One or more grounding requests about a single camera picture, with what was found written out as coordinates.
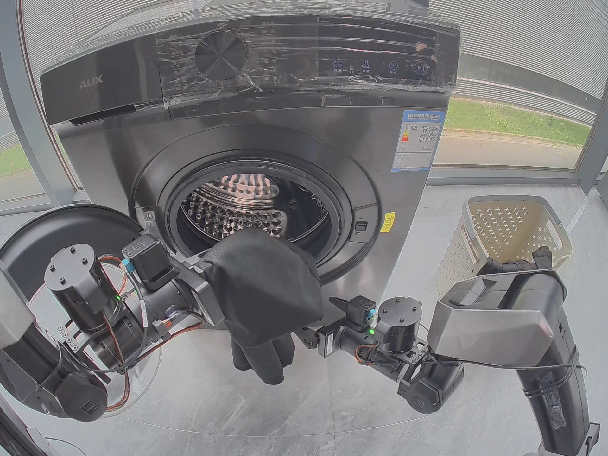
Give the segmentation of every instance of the basket handle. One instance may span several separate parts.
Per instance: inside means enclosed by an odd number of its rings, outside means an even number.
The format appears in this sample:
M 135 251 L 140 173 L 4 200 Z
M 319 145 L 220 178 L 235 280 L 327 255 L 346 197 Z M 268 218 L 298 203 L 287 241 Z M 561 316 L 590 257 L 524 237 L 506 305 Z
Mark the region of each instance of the basket handle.
M 466 251 L 469 253 L 469 256 L 470 256 L 472 262 L 473 263 L 477 263 L 478 262 L 478 258 L 477 258 L 477 255 L 475 253 L 475 249 L 473 248 L 473 244 L 471 243 L 471 240 L 469 239 L 469 236 L 466 234 L 465 225 L 462 225 L 460 227 L 460 236 L 462 237 L 462 239 L 465 242 Z

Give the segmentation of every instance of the white laundry basket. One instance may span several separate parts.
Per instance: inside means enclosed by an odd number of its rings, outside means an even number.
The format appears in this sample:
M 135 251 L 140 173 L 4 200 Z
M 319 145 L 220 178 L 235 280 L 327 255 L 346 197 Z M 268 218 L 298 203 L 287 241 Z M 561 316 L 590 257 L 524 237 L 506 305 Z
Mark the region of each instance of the white laundry basket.
M 550 248 L 554 269 L 572 256 L 566 228 L 544 198 L 473 196 L 463 204 L 460 223 L 437 270 L 439 295 L 477 275 L 488 257 L 532 262 L 531 253 L 541 246 Z

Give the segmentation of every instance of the plastic wrap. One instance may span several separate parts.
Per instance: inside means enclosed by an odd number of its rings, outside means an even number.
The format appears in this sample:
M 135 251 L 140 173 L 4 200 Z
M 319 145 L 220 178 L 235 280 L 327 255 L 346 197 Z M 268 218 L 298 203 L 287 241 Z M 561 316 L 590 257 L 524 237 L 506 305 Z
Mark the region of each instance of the plastic wrap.
M 239 72 L 225 80 L 208 79 L 194 58 L 217 30 L 246 48 Z M 458 26 L 404 0 L 176 0 L 133 11 L 61 61 L 148 35 L 166 108 L 269 92 L 449 94 L 460 47 Z

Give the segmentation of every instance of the yellow warning sticker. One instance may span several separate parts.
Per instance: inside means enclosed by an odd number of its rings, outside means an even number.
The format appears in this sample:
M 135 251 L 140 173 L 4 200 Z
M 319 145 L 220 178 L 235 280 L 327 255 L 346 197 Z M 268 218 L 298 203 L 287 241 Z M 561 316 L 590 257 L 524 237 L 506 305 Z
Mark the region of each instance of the yellow warning sticker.
M 390 229 L 393 227 L 393 223 L 395 222 L 395 212 L 386 213 L 384 215 L 384 223 L 382 228 L 380 228 L 380 233 L 388 233 Z

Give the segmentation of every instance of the control panel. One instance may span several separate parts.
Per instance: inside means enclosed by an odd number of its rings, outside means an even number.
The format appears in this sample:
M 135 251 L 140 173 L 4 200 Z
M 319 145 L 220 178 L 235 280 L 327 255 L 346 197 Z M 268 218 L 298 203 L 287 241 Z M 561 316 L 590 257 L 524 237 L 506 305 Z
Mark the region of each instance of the control panel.
M 319 19 L 319 76 L 376 76 L 432 81 L 437 33 L 428 28 Z
M 156 34 L 165 97 L 378 80 L 453 86 L 457 59 L 449 59 L 459 40 L 424 25 L 317 15 L 205 22 Z

